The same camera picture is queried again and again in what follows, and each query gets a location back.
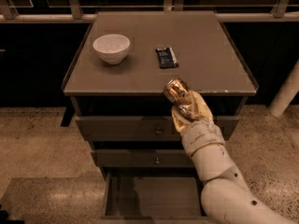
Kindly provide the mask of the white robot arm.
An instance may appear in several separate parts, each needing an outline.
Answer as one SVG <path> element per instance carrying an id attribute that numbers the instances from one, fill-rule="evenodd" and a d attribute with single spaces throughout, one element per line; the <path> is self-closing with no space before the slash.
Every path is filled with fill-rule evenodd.
<path id="1" fill-rule="evenodd" d="M 202 96 L 180 78 L 166 90 L 174 101 L 172 117 L 184 150 L 204 184 L 201 204 L 207 216 L 217 224 L 295 224 L 250 191 Z"/>

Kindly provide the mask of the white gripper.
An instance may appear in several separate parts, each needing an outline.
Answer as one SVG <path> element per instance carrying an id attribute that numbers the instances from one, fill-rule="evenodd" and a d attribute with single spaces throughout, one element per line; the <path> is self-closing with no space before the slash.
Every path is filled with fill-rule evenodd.
<path id="1" fill-rule="evenodd" d="M 171 114 L 177 132 L 181 135 L 182 145 L 188 157 L 207 145 L 225 145 L 221 129 L 212 121 L 213 115 L 203 97 L 190 91 L 192 99 L 192 124 L 180 111 L 172 106 Z"/>

